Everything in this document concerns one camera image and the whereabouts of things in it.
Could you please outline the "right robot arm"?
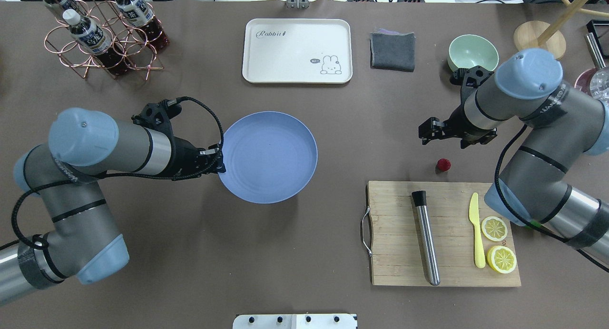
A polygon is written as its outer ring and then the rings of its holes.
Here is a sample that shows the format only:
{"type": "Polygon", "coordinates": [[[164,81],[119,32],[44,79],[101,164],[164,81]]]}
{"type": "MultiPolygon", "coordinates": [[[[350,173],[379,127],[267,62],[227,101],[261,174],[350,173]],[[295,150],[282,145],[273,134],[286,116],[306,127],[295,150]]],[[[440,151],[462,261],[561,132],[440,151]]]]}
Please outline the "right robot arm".
{"type": "Polygon", "coordinates": [[[423,144],[459,138],[461,147],[486,144],[499,125],[518,117],[531,131],[504,168],[496,167],[485,203],[519,226],[552,236],[602,269],[608,268],[608,203],[565,182],[579,156],[608,151],[608,105],[563,80],[561,63],[527,48],[496,71],[465,75],[460,105],[446,121],[418,128],[423,144]]]}

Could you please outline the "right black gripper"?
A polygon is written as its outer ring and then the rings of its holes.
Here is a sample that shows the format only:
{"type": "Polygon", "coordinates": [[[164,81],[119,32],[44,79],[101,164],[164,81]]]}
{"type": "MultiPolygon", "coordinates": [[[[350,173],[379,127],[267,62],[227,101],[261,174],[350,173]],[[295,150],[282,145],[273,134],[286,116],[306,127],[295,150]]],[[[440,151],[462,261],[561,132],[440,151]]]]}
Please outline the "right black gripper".
{"type": "Polygon", "coordinates": [[[465,149],[470,145],[486,145],[497,136],[497,129],[481,129],[475,126],[465,114],[464,106],[459,106],[445,122],[437,117],[429,117],[418,126],[418,138],[422,145],[433,140],[460,138],[460,147],[465,149]]]}

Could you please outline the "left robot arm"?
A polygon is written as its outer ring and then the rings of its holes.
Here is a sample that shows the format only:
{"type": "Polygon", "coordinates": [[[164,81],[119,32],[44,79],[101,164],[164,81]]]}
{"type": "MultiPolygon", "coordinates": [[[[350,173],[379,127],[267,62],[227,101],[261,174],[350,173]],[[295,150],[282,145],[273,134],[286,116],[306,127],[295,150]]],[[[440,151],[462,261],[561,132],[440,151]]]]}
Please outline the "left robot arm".
{"type": "Polygon", "coordinates": [[[170,120],[179,105],[148,104],[130,121],[104,112],[69,108],[13,172],[23,195],[13,208],[16,243],[1,249],[1,303],[76,277],[96,283],[124,268],[130,256],[123,234],[98,184],[117,176],[185,180],[224,172],[223,141],[198,148],[174,136],[170,120]],[[39,196],[54,229],[24,235],[17,213],[29,195],[39,196]]]}

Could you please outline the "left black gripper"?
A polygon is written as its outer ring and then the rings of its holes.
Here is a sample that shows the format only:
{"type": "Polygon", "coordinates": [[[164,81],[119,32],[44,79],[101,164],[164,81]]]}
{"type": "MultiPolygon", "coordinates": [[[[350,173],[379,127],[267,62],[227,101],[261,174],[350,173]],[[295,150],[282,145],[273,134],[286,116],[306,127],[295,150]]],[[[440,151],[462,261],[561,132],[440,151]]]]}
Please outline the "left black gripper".
{"type": "Polygon", "coordinates": [[[169,178],[186,180],[198,178],[203,174],[226,173],[222,144],[209,146],[207,149],[198,148],[189,141],[175,137],[172,157],[169,164],[169,178]]]}

